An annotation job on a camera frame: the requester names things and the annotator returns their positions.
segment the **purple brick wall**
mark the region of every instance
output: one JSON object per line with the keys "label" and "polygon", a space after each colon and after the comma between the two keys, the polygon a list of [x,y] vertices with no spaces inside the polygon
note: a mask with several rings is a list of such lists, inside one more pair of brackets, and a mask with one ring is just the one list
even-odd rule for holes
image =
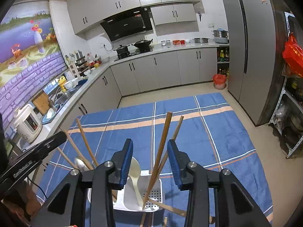
{"label": "purple brick wall", "polygon": [[48,82],[66,69],[61,52],[55,52],[10,79],[0,89],[0,113],[4,129],[13,120],[17,107],[23,107]]}

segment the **red plastic bag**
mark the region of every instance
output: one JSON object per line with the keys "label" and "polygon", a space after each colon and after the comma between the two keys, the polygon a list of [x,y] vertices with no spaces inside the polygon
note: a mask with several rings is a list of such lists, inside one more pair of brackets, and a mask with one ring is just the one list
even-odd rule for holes
{"label": "red plastic bag", "polygon": [[303,77],[303,49],[298,45],[294,33],[290,33],[282,56],[294,74]]}
{"label": "red plastic bag", "polygon": [[215,74],[212,79],[215,84],[223,84],[226,82],[226,76],[222,74]]}

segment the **metal screw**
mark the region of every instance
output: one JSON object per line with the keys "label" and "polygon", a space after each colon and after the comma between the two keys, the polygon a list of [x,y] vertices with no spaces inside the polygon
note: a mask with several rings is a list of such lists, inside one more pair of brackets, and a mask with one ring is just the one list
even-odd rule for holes
{"label": "metal screw", "polygon": [[191,162],[188,163],[188,166],[191,167],[191,168],[195,168],[197,166],[197,163],[191,161]]}
{"label": "metal screw", "polygon": [[231,171],[229,169],[223,169],[222,170],[222,173],[226,176],[230,175],[231,174]]}
{"label": "metal screw", "polygon": [[110,160],[109,161],[106,161],[105,163],[104,163],[104,165],[106,166],[106,167],[112,167],[113,166],[113,162],[111,162]]}
{"label": "metal screw", "polygon": [[73,176],[76,176],[78,173],[79,173],[79,170],[78,170],[78,169],[72,169],[72,170],[71,170],[71,174],[72,174]]}

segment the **refrigerator door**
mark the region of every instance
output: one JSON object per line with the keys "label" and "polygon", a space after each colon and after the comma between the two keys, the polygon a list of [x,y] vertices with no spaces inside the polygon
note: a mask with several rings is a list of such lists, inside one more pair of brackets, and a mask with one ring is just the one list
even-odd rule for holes
{"label": "refrigerator door", "polygon": [[239,0],[223,0],[229,36],[228,91],[239,100],[245,61],[245,33]]}
{"label": "refrigerator door", "polygon": [[239,102],[252,121],[260,123],[275,66],[275,21],[269,0],[242,0],[248,34],[248,61]]}

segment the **rice cooker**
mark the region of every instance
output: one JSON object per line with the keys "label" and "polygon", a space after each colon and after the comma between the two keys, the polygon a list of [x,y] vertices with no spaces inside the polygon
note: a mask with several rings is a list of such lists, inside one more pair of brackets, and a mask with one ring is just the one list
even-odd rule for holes
{"label": "rice cooker", "polygon": [[22,109],[15,110],[16,115],[13,125],[25,141],[33,142],[42,129],[41,120],[34,112],[31,104],[26,104]]}

